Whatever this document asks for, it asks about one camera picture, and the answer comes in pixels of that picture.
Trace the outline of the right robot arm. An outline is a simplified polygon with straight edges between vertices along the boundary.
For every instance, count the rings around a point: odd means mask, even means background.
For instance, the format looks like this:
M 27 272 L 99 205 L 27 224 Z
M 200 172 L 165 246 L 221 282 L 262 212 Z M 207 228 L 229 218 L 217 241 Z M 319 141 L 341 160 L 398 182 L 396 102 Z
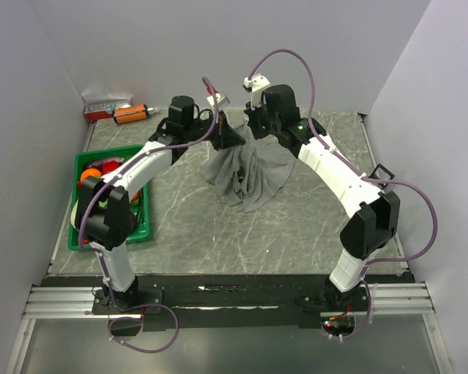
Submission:
M 302 117 L 292 87 L 272 85 L 264 76 L 245 79 L 243 87 L 250 93 L 244 112 L 253 136 L 275 136 L 329 187 L 349 217 L 340 233 L 342 253 L 324 293 L 331 309 L 343 310 L 353 300 L 352 291 L 367 262 L 397 232 L 399 197 L 366 182 L 363 175 L 347 165 L 347 159 L 319 122 Z

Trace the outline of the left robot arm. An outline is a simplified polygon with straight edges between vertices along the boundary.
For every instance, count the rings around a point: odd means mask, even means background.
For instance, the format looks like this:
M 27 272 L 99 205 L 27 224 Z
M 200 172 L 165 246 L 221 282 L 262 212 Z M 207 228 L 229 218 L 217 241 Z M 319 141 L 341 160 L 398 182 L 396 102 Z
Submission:
M 138 280 L 126 249 L 133 196 L 193 145 L 208 141 L 215 150 L 224 150 L 245 143 L 223 111 L 230 102 L 227 96 L 216 92 L 207 101 L 208 116 L 202 118 L 192 97 L 173 97 L 167 116 L 134 156 L 114 171 L 88 177 L 81 184 L 74 225 L 79 240 L 88 240 L 88 250 L 101 265 L 105 295 L 122 313 L 132 312 L 139 302 Z

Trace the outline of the grey garment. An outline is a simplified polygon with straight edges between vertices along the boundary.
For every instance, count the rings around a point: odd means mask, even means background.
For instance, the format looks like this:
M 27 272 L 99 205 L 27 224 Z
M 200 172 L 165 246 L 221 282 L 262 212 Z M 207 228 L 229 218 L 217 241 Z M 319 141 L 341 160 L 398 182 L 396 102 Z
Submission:
M 224 196 L 228 205 L 242 205 L 247 213 L 261 208 L 281 189 L 296 158 L 277 143 L 258 146 L 251 129 L 236 129 L 245 143 L 219 150 L 202 168 L 205 182 Z

